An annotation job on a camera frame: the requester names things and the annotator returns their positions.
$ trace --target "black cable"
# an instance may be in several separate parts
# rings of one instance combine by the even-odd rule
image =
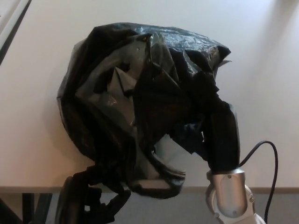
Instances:
[[[277,174],[278,174],[278,153],[277,153],[277,149],[275,147],[275,145],[270,142],[270,141],[261,141],[259,143],[257,143],[256,146],[254,146],[254,148],[249,152],[249,154],[245,157],[245,159],[240,163],[240,167],[243,166],[248,159],[253,155],[253,153],[262,145],[268,143],[272,146],[273,150],[274,150],[274,156],[275,156],[275,170],[274,170],[274,177],[273,177],[273,183],[272,183],[272,187],[271,187],[271,191],[269,194],[269,199],[266,205],[266,209],[265,209],[265,217],[264,217],[264,221],[266,223],[268,223],[268,213],[269,213],[269,208],[270,208],[270,204],[273,198],[273,194],[274,194],[274,190],[275,190],[275,185],[276,185],[276,180],[277,180]]]

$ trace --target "table surface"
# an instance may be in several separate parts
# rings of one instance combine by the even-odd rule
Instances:
[[[0,66],[0,191],[55,192],[93,162],[65,132],[56,102],[71,51],[93,27],[113,22],[176,26],[228,46],[218,71],[223,100],[238,113],[241,159],[260,140],[279,154],[278,192],[299,191],[299,5],[296,0],[32,0]],[[187,171],[184,192],[203,191],[207,163],[165,137],[165,160]],[[246,184],[269,190],[269,146],[243,167]]]

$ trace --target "robotic hand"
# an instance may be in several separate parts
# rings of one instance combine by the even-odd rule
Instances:
[[[206,151],[197,152],[207,160],[211,169],[207,173],[211,183],[206,192],[207,205],[223,224],[265,224],[255,213],[254,197],[245,185],[245,173],[240,169],[236,114],[231,105],[218,102],[206,113],[201,125],[202,144]],[[187,145],[198,143],[198,132],[196,128],[189,128],[188,132],[177,131],[171,137],[188,150]]]

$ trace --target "black garbage bag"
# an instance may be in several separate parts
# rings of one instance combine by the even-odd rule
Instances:
[[[193,32],[133,23],[95,27],[74,47],[60,114],[79,151],[111,171],[104,184],[157,198],[180,192],[185,172],[165,165],[155,144],[169,134],[206,159],[200,124],[229,53]]]

